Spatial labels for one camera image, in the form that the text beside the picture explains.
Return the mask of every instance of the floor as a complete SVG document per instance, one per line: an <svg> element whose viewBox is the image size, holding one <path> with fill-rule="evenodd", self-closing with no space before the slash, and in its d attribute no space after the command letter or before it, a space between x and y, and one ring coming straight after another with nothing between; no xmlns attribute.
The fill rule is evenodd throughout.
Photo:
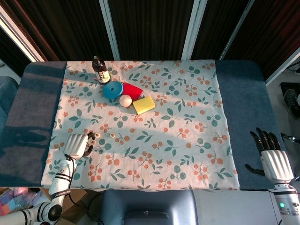
<svg viewBox="0 0 300 225"><path fill-rule="evenodd" d="M21 78L6 65L0 67L0 76L3 75L11 76L20 83ZM294 120L289 116L279 86L281 82L300 83L300 75L284 71L267 87L280 131L287 135L300 137L300 120ZM297 151L297 146L289 143L286 147L292 149L291 154L295 154ZM296 182L294 186L300 192L300 181ZM194 194L200 225L276 225L281 220L274 195L269 192L196 190ZM99 197L93 201L90 211L97 212L100 199ZM88 204L90 200L91 195L85 199L85 203ZM96 225L97 222L91 221L88 215L85 215L77 224Z"/></svg>

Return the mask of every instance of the dark curtain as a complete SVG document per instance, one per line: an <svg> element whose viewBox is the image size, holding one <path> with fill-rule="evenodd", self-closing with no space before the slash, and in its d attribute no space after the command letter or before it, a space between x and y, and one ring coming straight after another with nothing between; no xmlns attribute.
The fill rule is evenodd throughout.
<svg viewBox="0 0 300 225"><path fill-rule="evenodd" d="M180 60L193 0L109 0L122 60Z"/></svg>
<svg viewBox="0 0 300 225"><path fill-rule="evenodd" d="M113 60L98 0L0 0L45 60Z"/></svg>
<svg viewBox="0 0 300 225"><path fill-rule="evenodd" d="M26 55L1 28L0 59L19 76L23 75L25 67L30 63L30 60L26 57Z"/></svg>
<svg viewBox="0 0 300 225"><path fill-rule="evenodd" d="M300 1L256 0L226 60L254 60L267 79L300 47Z"/></svg>
<svg viewBox="0 0 300 225"><path fill-rule="evenodd" d="M218 60L248 0L208 0L191 59Z"/></svg>

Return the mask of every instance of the table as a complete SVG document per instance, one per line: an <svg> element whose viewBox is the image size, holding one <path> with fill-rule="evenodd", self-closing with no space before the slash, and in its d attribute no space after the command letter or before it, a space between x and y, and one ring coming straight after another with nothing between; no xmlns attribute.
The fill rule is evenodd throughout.
<svg viewBox="0 0 300 225"><path fill-rule="evenodd" d="M0 186L40 186L65 66L36 62L26 67L1 137ZM216 61L216 71L240 189L271 188L244 167L262 168L249 131L261 127L280 137L262 73L246 60Z"/></svg>

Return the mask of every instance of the robotic hand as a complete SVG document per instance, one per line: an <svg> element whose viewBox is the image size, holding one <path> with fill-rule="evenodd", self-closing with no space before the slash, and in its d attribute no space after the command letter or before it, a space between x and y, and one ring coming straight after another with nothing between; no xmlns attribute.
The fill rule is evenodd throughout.
<svg viewBox="0 0 300 225"><path fill-rule="evenodd" d="M290 162L285 151L281 150L280 142L273 133L267 133L256 128L259 137L250 132L262 160L263 170L245 167L252 173L265 176L274 189L270 190L275 196L282 221L285 225L300 225L300 206L297 191L289 183L294 179Z"/></svg>
<svg viewBox="0 0 300 225"><path fill-rule="evenodd" d="M49 189L51 202L43 202L31 209L21 210L0 217L0 225L52 225L60 218L65 195L71 193L70 186L76 168L76 161L88 156L95 144L95 135L71 134L64 149L66 157L60 164Z"/></svg>

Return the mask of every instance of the cable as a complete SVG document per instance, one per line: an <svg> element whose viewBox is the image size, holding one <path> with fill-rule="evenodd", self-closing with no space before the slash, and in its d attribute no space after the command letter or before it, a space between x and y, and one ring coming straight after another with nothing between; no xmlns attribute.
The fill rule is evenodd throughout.
<svg viewBox="0 0 300 225"><path fill-rule="evenodd" d="M293 66L295 66L295 65L297 65L297 64L299 64L299 66L300 66L300 62L295 62L295 63L289 65L289 66L287 67L287 69L289 69L289 70L291 70L291 71L296 71L296 70L290 69L290 67L293 67Z"/></svg>
<svg viewBox="0 0 300 225"><path fill-rule="evenodd" d="M93 202L93 200L94 200L95 198L97 198L99 195L102 195L102 194L103 194L103 193L99 193L99 194L95 195L95 196L90 200L90 203L89 203L89 205L88 205L88 216L89 216L89 213L90 213L90 205L91 205L91 203ZM93 220L93 221L94 221L94 222L101 221L102 225L105 225L104 222L102 221L102 219L100 219L99 217L97 217L97 220Z"/></svg>
<svg viewBox="0 0 300 225"><path fill-rule="evenodd" d="M74 165L73 158L72 158L72 157L70 157L70 159L71 159L71 161L72 161L72 164L73 164L73 172L72 172L71 181L70 181L70 183L69 183L69 188L68 188L68 189L70 189L70 188L71 188L71 183L72 183L73 176L74 176L74 172L75 172L75 165Z"/></svg>
<svg viewBox="0 0 300 225"><path fill-rule="evenodd" d="M78 205L76 202L74 202L73 199L72 199L72 197L71 197L71 194L68 194L68 196L69 196L71 202L72 202L74 205L77 205L77 206L80 207L80 208L84 208L85 210L88 209L88 208L86 207L86 205L84 205L84 203L83 203L83 205L84 205L84 207L83 207L83 206Z"/></svg>

